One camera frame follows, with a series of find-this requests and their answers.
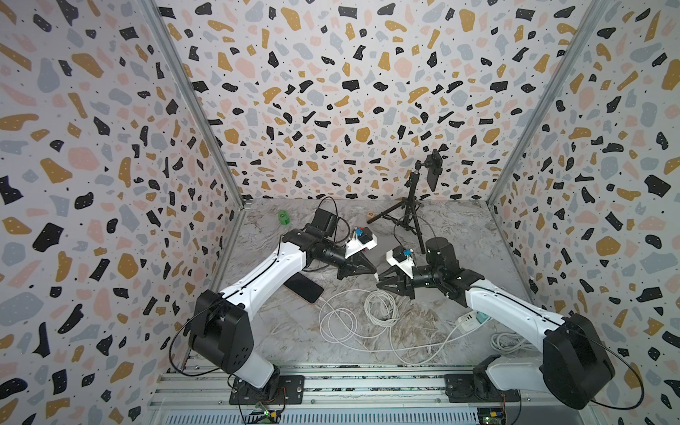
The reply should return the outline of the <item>pink case phone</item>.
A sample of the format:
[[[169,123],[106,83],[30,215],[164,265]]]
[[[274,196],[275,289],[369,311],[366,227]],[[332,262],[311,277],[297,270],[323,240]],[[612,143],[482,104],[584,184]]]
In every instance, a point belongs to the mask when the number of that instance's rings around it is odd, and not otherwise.
[[[294,274],[283,286],[293,291],[309,304],[314,304],[324,292],[322,286],[301,273]]]

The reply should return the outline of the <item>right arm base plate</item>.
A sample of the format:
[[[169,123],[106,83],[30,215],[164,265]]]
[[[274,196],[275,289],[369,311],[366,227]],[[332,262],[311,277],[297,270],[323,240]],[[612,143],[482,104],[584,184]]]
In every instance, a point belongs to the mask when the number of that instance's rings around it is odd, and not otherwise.
[[[484,374],[449,374],[444,376],[444,390],[450,403],[519,403],[517,390],[501,391]]]

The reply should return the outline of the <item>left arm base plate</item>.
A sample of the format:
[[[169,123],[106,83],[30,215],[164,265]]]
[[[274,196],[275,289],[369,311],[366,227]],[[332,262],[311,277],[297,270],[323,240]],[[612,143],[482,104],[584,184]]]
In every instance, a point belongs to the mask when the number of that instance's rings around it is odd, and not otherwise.
[[[278,375],[263,389],[258,389],[241,378],[236,378],[230,395],[230,405],[254,406],[261,402],[269,405],[301,405],[305,391],[304,375]]]

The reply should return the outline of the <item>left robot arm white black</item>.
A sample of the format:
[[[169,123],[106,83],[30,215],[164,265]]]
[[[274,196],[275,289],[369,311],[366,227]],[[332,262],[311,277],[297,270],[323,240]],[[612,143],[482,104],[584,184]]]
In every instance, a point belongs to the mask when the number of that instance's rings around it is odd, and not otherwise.
[[[204,291],[189,324],[189,347],[271,398],[280,372],[254,350],[251,321],[260,308],[315,260],[335,267],[339,280],[376,273],[364,251],[377,246],[377,236],[368,227],[352,229],[349,241],[339,246],[331,239],[337,222],[336,214],[317,210],[304,228],[285,233],[276,250],[245,277],[218,292]]]

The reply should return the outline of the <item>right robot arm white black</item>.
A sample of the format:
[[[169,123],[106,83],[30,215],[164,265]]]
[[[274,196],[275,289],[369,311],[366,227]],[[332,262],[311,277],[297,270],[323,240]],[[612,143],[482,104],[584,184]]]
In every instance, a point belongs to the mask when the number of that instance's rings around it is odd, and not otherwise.
[[[502,290],[462,267],[444,237],[426,242],[422,266],[402,246],[388,251],[386,260],[390,267],[377,277],[379,289],[409,299],[418,288],[437,289],[459,305],[515,331],[537,349],[536,355],[527,358],[488,358],[477,367],[483,385],[499,391],[550,393],[563,405],[582,409],[616,375],[606,347],[587,318],[549,312]]]

